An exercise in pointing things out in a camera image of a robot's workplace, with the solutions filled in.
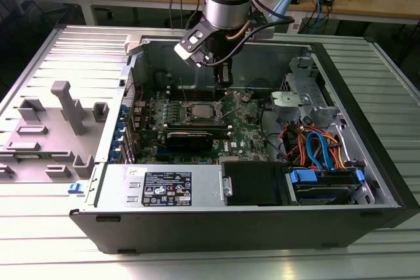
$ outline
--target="wire bundle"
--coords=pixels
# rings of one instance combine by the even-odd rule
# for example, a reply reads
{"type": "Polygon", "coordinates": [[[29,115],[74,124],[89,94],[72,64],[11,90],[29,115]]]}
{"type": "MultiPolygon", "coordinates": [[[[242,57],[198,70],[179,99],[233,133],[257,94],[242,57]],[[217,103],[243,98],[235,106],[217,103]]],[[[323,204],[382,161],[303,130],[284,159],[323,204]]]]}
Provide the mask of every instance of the wire bundle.
{"type": "Polygon", "coordinates": [[[329,14],[332,10],[332,7],[326,6],[327,7],[327,14],[321,18],[321,13],[322,13],[322,4],[320,0],[316,0],[316,3],[313,2],[315,5],[315,9],[314,11],[312,11],[312,14],[310,15],[308,21],[306,23],[304,23],[303,28],[298,32],[299,34],[301,34],[305,29],[307,29],[307,31],[309,32],[309,34],[313,34],[315,33],[315,31],[320,28],[320,27],[324,27],[324,31],[325,28],[327,26],[327,23],[329,21],[329,14]],[[310,23],[310,21],[312,20],[315,12],[317,12],[317,17],[314,23],[310,23]]]}
{"type": "Polygon", "coordinates": [[[318,129],[316,127],[298,126],[298,125],[292,126],[287,123],[282,133],[280,134],[279,139],[283,139],[287,131],[292,131],[297,134],[297,145],[291,148],[290,151],[287,152],[285,156],[285,159],[289,163],[297,164],[297,162],[299,162],[299,165],[302,167],[308,167],[309,169],[320,170],[320,163],[314,159],[322,150],[323,146],[319,145],[317,150],[315,151],[315,154],[312,156],[312,148],[308,148],[308,142],[306,141],[311,133],[316,133],[316,134],[319,134],[324,139],[320,139],[319,137],[318,138],[312,137],[313,140],[317,140],[320,142],[325,141],[327,144],[328,152],[323,152],[324,163],[326,163],[326,165],[329,164],[327,163],[326,160],[328,160],[328,155],[330,154],[331,157],[333,158],[336,169],[346,168],[345,164],[343,163],[343,158],[341,157],[341,144],[334,137],[332,137],[331,134],[324,132],[321,129],[318,129]],[[299,156],[294,161],[291,161],[293,154],[295,153],[296,150],[299,150],[299,156]]]}

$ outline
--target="side panel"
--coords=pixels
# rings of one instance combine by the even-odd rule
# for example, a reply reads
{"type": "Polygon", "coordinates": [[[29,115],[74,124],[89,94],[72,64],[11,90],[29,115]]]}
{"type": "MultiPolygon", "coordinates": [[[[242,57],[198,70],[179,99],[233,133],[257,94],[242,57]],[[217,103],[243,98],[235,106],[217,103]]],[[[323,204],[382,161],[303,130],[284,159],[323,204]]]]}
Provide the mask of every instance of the side panel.
{"type": "Polygon", "coordinates": [[[348,116],[350,117],[358,136],[362,139],[369,155],[373,159],[375,166],[381,173],[388,189],[399,205],[405,208],[397,218],[388,222],[382,228],[395,228],[397,225],[416,215],[420,206],[413,194],[392,162],[388,152],[382,145],[374,129],[369,124],[363,111],[358,106],[356,99],[348,89],[346,83],[335,67],[333,61],[328,56],[324,46],[313,44],[317,57],[323,66],[327,79],[331,82],[341,103],[343,104],[348,116]]]}
{"type": "Polygon", "coordinates": [[[70,218],[102,252],[346,247],[399,210],[82,214],[70,218]]]}

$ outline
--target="circuit board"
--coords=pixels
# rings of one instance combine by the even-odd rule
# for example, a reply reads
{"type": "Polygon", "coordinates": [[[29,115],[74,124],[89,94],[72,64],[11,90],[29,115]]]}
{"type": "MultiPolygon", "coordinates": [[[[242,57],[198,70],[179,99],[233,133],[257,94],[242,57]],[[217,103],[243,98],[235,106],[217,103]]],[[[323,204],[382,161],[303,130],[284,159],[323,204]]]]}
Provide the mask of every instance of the circuit board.
{"type": "Polygon", "coordinates": [[[157,93],[144,103],[146,121],[138,124],[140,164],[219,164],[223,161],[267,161],[266,146],[257,124],[258,100],[244,98],[244,92],[230,93],[223,101],[169,100],[157,93]],[[207,151],[171,152],[167,137],[171,131],[211,134],[207,151]]]}

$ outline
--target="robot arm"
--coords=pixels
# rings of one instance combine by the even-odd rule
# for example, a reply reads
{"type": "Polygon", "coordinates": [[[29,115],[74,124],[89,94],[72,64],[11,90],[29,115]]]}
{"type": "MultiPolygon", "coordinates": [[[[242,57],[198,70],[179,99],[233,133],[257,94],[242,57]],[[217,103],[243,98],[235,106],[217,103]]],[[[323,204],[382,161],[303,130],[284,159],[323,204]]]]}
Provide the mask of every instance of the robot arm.
{"type": "MultiPolygon", "coordinates": [[[[290,1],[257,0],[264,7],[274,9],[276,15],[271,16],[273,20],[279,20],[279,12],[285,13],[290,1]]],[[[253,16],[255,10],[250,9],[251,0],[205,0],[203,18],[175,47],[175,51],[183,60],[198,67],[206,66],[210,55],[213,56],[217,89],[225,89],[232,85],[232,53],[236,54],[241,50],[245,31],[251,25],[251,21],[258,21],[258,17],[261,17],[258,11],[258,16],[253,16]]]]}

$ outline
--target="table leg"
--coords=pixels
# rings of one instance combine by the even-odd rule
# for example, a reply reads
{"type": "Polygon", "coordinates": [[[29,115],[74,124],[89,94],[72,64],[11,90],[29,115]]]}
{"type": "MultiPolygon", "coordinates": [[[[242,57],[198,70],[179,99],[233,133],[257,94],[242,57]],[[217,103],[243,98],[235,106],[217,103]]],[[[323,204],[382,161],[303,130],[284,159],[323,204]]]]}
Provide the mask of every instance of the table leg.
{"type": "Polygon", "coordinates": [[[80,4],[81,10],[83,12],[83,17],[87,26],[97,26],[98,22],[96,21],[95,11],[93,6],[89,4],[80,4]]]}
{"type": "Polygon", "coordinates": [[[287,33],[297,34],[297,32],[299,32],[299,29],[301,28],[303,18],[305,18],[307,15],[307,12],[306,11],[292,11],[290,12],[289,15],[291,15],[295,19],[295,21],[294,23],[289,24],[287,33]]]}

